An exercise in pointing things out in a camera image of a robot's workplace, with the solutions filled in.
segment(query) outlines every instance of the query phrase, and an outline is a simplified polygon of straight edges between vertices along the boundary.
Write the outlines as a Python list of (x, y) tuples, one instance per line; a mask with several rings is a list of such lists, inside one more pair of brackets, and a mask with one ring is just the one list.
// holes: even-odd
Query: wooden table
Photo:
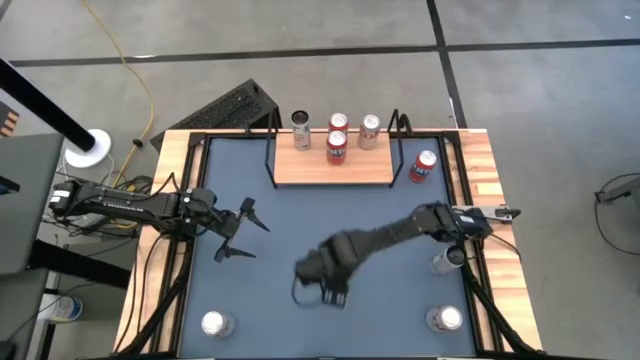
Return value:
[[(471, 197), (474, 205), (503, 205), (506, 203), (502, 188), (500, 186), (500, 178), (496, 169), (496, 164), (493, 158), (493, 152), (491, 150), (491, 144), (489, 142), (489, 136), (486, 130), (483, 129), (415, 129), (415, 131), (435, 131), (440, 132), (458, 131), (460, 144), (463, 153), (463, 159), (466, 169), (467, 178), (469, 180)], [(209, 133), (242, 133), (243, 130), (237, 129), (217, 129), (208, 130)], [(180, 184), (182, 179), (182, 172), (184, 169), (185, 161), (187, 158), (188, 142), (190, 137), (190, 130), (170, 130), (167, 131), (164, 137), (162, 150), (158, 160), (158, 167), (154, 177), (153, 190), (160, 188), (164, 181), (173, 172), (175, 178)], [(197, 178), (199, 171), (199, 159), (202, 151), (202, 146), (197, 145), (195, 149), (194, 163), (191, 167), (192, 174), (191, 179), (193, 183), (189, 186), (195, 186), (195, 179)], [(453, 177), (454, 190), (456, 194), (456, 202), (458, 204), (464, 204), (464, 198), (462, 197), (462, 187), (460, 177), (458, 176), (458, 165), (453, 155), (453, 144), (447, 144), (447, 153), (449, 157), (449, 165)], [(171, 185), (166, 186), (163, 191), (174, 191)], [(495, 234), (509, 241), (515, 245), (513, 232), (510, 225), (492, 224)], [(144, 264), (149, 256), (149, 251), (158, 233), (147, 226), (143, 229), (140, 236), (138, 245), (137, 262), (138, 264)], [(133, 318), (129, 331), (126, 333), (123, 345), (124, 347), (131, 342), (134, 338), (136, 329), (138, 327), (138, 315), (142, 312), (142, 327), (149, 316), (155, 310), (164, 273), (164, 268), (167, 260), (167, 254), (169, 249), (168, 241), (161, 241), (156, 246), (154, 252), (151, 254), (149, 260), (149, 269), (147, 272), (145, 289), (141, 288), (143, 266), (138, 266), (137, 271), (132, 273), (133, 276), (137, 276), (137, 288), (136, 288), (136, 304), (133, 308)], [(181, 264), (182, 252), (181, 247), (178, 248), (178, 256), (174, 263), (173, 275), (177, 275), (177, 271)], [(511, 326), (520, 334), (522, 339), (534, 348), (540, 349), (540, 339), (538, 336), (538, 330), (536, 327), (531, 303), (529, 301), (529, 293), (524, 280), (524, 274), (520, 266), (520, 261), (511, 250), (505, 248), (503, 245), (493, 242), (491, 240), (486, 241), (484, 250), (487, 269), (489, 272), (489, 280), (495, 304), (503, 313), (505, 318), (509, 321)], [(145, 301), (143, 307), (140, 307), (140, 296), (142, 291), (145, 292)], [(131, 301), (133, 298), (133, 281), (129, 282), (129, 290), (125, 299), (122, 317), (120, 320), (120, 326), (118, 328), (118, 335), (116, 341), (119, 340), (125, 330), (130, 311)], [(171, 306), (165, 316), (164, 326), (160, 337), (160, 351), (166, 351), (169, 348), (169, 338), (171, 333), (171, 327), (174, 319), (174, 307)], [(487, 350), (493, 349), (491, 343), (491, 334), (488, 326), (488, 318), (484, 309), (478, 302), (478, 313), (481, 325), (481, 334), (483, 337), (484, 347)]]

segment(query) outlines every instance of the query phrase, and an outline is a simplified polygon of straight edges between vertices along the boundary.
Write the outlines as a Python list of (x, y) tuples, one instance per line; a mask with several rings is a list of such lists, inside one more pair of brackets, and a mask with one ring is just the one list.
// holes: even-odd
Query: black stand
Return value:
[(128, 270), (40, 240), (33, 242), (29, 267), (45, 268), (121, 289), (127, 289), (131, 277), (131, 272)]
[(0, 59), (0, 89), (6, 91), (81, 150), (89, 151), (93, 148), (96, 140), (91, 134), (3, 59)]

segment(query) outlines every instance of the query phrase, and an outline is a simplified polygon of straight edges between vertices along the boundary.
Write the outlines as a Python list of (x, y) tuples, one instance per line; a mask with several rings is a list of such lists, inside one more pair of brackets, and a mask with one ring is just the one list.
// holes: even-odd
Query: raised wooden platform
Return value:
[(389, 134), (380, 133), (374, 149), (358, 146), (358, 130), (349, 129), (347, 159), (327, 162), (327, 132), (311, 133), (311, 149), (300, 151), (293, 135), (278, 133), (274, 178), (276, 184), (390, 184), (393, 180)]

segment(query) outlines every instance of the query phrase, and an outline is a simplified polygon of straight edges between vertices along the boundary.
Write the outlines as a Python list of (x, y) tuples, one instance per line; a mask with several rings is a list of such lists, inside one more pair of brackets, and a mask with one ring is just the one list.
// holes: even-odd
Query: gray floor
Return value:
[[(128, 55), (334, 46), (431, 45), (421, 0), (93, 1)], [(449, 44), (640, 38), (640, 2), (437, 0)], [(115, 56), (77, 0), (13, 0), (0, 22), (0, 56), (59, 59)], [(599, 238), (593, 192), (638, 171), (639, 47), (451, 54), (470, 127), (488, 128), (503, 188), (523, 210), (515, 225), (544, 347), (551, 353), (635, 359), (640, 334), (640, 258)], [(285, 116), (306, 109), (315, 126), (342, 111), (416, 126), (454, 126), (436, 53), (141, 64), (156, 101), (153, 133), (247, 78)], [(21, 71), (86, 127), (107, 130), (120, 165), (148, 112), (121, 66)], [(0, 93), (0, 99), (7, 100)], [(50, 131), (24, 117), (17, 134)], [(145, 147), (131, 174), (151, 175)], [(110, 164), (74, 174), (98, 180)], [(602, 209), (620, 246), (640, 251), (638, 212), (628, 201)], [(59, 328), (51, 359), (105, 355), (117, 319)]]

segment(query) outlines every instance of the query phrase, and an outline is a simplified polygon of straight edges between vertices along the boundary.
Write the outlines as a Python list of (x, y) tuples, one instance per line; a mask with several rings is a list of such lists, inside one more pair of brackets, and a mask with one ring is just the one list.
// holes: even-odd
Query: red soda can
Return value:
[(342, 131), (332, 131), (327, 136), (327, 161), (340, 165), (347, 158), (347, 135)]
[(416, 156), (416, 162), (411, 166), (411, 170), (409, 170), (411, 181), (416, 183), (423, 182), (436, 166), (436, 161), (436, 154), (429, 150), (421, 151)]
[(347, 120), (345, 114), (335, 113), (331, 115), (331, 120), (329, 120), (329, 133), (332, 131), (342, 131), (347, 135), (349, 131), (349, 120)]

